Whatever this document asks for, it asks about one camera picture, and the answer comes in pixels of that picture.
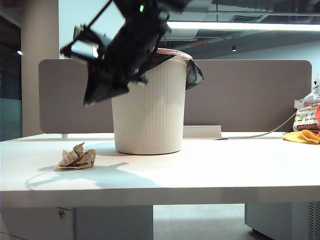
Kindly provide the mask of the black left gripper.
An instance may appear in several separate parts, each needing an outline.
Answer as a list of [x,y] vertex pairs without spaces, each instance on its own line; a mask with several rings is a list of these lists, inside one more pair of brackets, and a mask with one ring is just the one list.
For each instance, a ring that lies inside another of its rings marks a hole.
[[98,74],[90,73],[83,106],[90,107],[129,92],[128,83],[143,82],[146,62],[169,30],[168,11],[161,4],[118,4],[124,25],[113,39],[98,45]]

